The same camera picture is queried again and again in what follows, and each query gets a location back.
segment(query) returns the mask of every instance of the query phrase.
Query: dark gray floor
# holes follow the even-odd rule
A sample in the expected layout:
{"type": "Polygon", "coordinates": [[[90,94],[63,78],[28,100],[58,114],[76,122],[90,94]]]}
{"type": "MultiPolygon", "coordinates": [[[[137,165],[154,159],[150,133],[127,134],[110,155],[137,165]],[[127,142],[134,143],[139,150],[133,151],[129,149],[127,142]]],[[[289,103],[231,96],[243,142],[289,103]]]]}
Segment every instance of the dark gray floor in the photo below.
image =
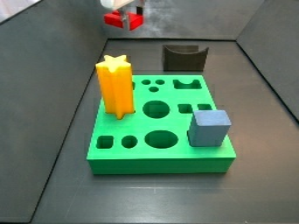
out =
{"type": "MultiPolygon", "coordinates": [[[[147,0],[145,25],[134,31],[103,24],[112,39],[235,40],[265,0],[147,0]]],[[[135,12],[137,3],[127,7],[135,12]]]]}
{"type": "Polygon", "coordinates": [[[299,1],[267,0],[238,42],[299,120],[299,1]]]}
{"type": "Polygon", "coordinates": [[[210,47],[206,81],[233,121],[227,174],[94,176],[86,160],[99,107],[94,75],[34,223],[298,222],[299,129],[234,42],[108,41],[137,74],[162,74],[162,45],[210,47]]]}
{"type": "Polygon", "coordinates": [[[99,3],[51,0],[0,25],[0,222],[28,222],[99,52],[99,3]]]}

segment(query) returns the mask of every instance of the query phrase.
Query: rectangular hole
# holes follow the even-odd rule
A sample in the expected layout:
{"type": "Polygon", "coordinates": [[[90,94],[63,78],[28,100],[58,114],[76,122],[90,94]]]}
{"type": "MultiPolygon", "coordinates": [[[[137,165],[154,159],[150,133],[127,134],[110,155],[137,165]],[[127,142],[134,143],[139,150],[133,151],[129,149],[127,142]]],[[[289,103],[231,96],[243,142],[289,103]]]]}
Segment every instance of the rectangular hole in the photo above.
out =
{"type": "Polygon", "coordinates": [[[198,104],[199,110],[211,110],[211,105],[210,104],[198,104]]]}

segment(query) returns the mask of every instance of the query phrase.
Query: green board side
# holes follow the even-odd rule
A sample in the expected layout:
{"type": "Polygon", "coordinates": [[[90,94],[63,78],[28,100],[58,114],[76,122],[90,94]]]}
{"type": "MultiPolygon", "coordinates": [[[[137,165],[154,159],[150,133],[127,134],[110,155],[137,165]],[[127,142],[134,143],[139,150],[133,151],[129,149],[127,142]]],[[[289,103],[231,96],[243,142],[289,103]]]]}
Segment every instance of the green board side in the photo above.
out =
{"type": "Polygon", "coordinates": [[[100,102],[88,148],[94,174],[226,172],[237,157],[230,138],[221,147],[191,147],[187,137],[193,111],[217,109],[203,77],[134,75],[134,83],[134,114],[118,120],[100,102]]]}

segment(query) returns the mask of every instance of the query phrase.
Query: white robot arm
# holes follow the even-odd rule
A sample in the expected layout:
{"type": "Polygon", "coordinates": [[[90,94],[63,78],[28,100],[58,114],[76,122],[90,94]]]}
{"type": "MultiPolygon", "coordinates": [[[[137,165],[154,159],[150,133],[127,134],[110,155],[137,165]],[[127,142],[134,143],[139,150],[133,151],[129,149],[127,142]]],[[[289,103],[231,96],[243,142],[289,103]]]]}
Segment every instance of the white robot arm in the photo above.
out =
{"type": "Polygon", "coordinates": [[[100,3],[108,10],[115,11],[134,1],[135,0],[100,0],[100,3]]]}

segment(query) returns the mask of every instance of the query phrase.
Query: gray wall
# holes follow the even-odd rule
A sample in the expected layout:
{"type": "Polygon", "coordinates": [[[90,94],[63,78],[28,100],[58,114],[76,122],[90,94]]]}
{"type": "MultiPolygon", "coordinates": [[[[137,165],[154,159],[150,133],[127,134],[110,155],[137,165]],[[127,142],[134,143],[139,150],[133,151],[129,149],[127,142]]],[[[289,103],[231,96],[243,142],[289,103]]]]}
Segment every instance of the gray wall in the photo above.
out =
{"type": "Polygon", "coordinates": [[[267,0],[238,43],[299,119],[299,1],[267,0]]]}
{"type": "Polygon", "coordinates": [[[46,0],[0,25],[0,221],[32,218],[107,42],[99,8],[46,0]]]}
{"type": "Polygon", "coordinates": [[[146,0],[145,25],[125,31],[110,25],[110,38],[235,40],[265,0],[146,0]]]}

